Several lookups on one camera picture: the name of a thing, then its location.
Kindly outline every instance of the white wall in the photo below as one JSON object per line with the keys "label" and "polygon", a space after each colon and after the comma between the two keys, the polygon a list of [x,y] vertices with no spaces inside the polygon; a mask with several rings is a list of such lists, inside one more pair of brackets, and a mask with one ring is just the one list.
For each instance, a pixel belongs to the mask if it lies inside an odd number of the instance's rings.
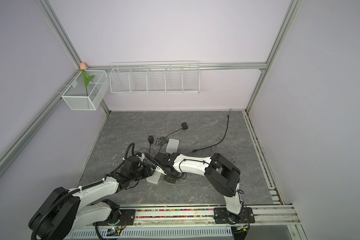
{"label": "white wall", "polygon": [[0,155],[74,71],[33,0],[0,1]]}
{"label": "white wall", "polygon": [[[290,0],[50,2],[82,60],[99,66],[128,61],[265,62]],[[107,93],[105,100],[112,111],[244,109],[259,70],[201,71],[200,76],[200,94]]]}
{"label": "white wall", "polygon": [[30,239],[29,220],[55,188],[74,187],[103,120],[59,105],[0,179],[0,239]]}
{"label": "white wall", "polygon": [[[74,71],[33,0],[0,1],[0,155]],[[30,238],[28,221],[53,189],[74,186],[103,120],[58,106],[0,179],[0,239]]]}
{"label": "white wall", "polygon": [[115,95],[108,92],[112,111],[245,109],[260,77],[259,69],[200,71],[200,93]]}
{"label": "white wall", "polygon": [[305,0],[250,112],[308,239],[360,239],[360,0]]}

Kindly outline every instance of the white label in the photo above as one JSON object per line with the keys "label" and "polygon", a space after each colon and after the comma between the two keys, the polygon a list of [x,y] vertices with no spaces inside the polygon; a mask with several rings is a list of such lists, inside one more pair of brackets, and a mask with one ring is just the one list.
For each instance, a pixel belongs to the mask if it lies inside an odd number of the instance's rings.
{"label": "white label", "polygon": [[72,87],[73,87],[73,88],[75,88],[75,87],[76,87],[76,85],[77,85],[77,80],[73,81],[73,83],[72,83]]}

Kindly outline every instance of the white mesh basket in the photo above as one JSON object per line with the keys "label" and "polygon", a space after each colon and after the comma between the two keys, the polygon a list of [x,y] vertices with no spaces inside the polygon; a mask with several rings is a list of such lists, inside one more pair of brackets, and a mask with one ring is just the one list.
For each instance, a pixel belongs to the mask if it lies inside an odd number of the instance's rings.
{"label": "white mesh basket", "polygon": [[199,93],[198,64],[184,66],[117,66],[109,74],[114,94]]}
{"label": "white mesh basket", "polygon": [[95,75],[85,89],[84,77],[80,73],[61,97],[72,110],[96,110],[109,88],[109,80],[104,70],[86,70],[87,77]]}

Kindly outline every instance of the gray table surface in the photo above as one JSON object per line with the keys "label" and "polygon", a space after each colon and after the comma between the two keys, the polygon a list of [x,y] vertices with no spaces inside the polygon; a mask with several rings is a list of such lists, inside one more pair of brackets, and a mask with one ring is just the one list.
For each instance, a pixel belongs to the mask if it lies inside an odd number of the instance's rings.
{"label": "gray table surface", "polygon": [[[224,111],[158,111],[158,112],[111,112],[95,148],[84,169],[79,182],[86,185],[98,181],[113,170],[124,157],[127,146],[135,143],[135,151],[141,147],[149,148],[148,136],[156,138],[167,136],[181,128],[187,122],[188,129],[180,130],[171,138],[180,141],[178,152],[187,156],[205,157],[214,152],[222,154],[240,170],[241,198],[245,204],[272,204],[272,198],[266,185],[259,160],[246,127],[243,113],[232,111],[226,137],[222,143],[211,149],[190,153],[197,149],[217,143],[223,137],[226,120],[219,132],[212,138],[192,144],[193,141],[211,136],[226,116]],[[159,146],[151,148],[157,153]],[[199,175],[188,174],[187,179],[195,180]],[[146,180],[128,190],[123,190],[103,199],[117,204],[225,204],[219,194],[206,180],[186,185],[171,185],[159,182],[157,185]]]}

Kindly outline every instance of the white wire basket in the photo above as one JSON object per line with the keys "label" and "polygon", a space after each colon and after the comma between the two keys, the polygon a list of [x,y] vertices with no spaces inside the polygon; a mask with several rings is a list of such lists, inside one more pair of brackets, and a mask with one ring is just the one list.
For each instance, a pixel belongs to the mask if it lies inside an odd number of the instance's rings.
{"label": "white wire basket", "polygon": [[114,94],[200,92],[198,63],[116,65],[112,66],[109,81]]}
{"label": "white wire basket", "polygon": [[88,83],[87,91],[80,73],[61,95],[72,110],[96,110],[109,88],[106,71],[86,70],[85,73],[87,77],[95,75]]}

